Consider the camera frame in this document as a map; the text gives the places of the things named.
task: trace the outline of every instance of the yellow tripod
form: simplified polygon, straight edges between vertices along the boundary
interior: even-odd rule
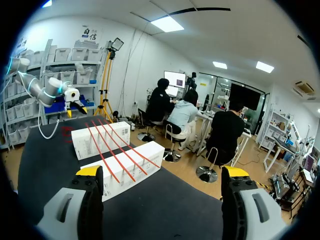
[[[112,62],[113,62],[114,58],[115,58],[115,52],[113,50],[110,50],[107,55],[106,61],[105,61],[103,78],[102,78],[102,85],[101,85],[101,89],[99,90],[99,92],[100,92],[100,105],[98,106],[98,108],[96,109],[96,111],[94,113],[94,116],[96,116],[99,113],[99,115],[103,115],[103,116],[107,117],[111,123],[113,123],[113,120],[112,120],[113,110],[111,108],[110,102],[107,97],[108,97],[108,89],[109,89],[109,83],[110,83]],[[111,117],[108,114],[107,104],[111,110]]]

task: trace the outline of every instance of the light blue sweater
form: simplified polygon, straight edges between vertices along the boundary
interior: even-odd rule
[[[197,113],[198,109],[192,103],[181,100],[175,105],[167,120],[180,127],[181,131],[183,131],[187,123],[195,119]]]

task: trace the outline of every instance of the black hair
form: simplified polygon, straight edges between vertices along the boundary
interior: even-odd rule
[[[158,88],[166,90],[169,86],[169,80],[166,78],[160,78],[158,81]]]
[[[244,108],[244,104],[240,101],[230,101],[229,110],[240,112]]]
[[[196,107],[198,101],[198,93],[196,92],[196,90],[191,89],[186,92],[183,100],[193,104]]]

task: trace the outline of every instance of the black tv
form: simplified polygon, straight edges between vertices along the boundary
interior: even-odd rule
[[[242,102],[249,109],[257,110],[261,93],[232,83],[229,101]]]

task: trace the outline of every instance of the black tabletop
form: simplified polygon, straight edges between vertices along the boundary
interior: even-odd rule
[[[32,223],[43,216],[45,204],[84,166],[99,155],[78,161],[70,130],[99,124],[101,116],[60,122],[53,138],[38,128],[30,131],[21,157],[18,196]],[[49,136],[55,124],[42,126]],[[104,239],[221,239],[221,202],[165,170],[103,203]]]

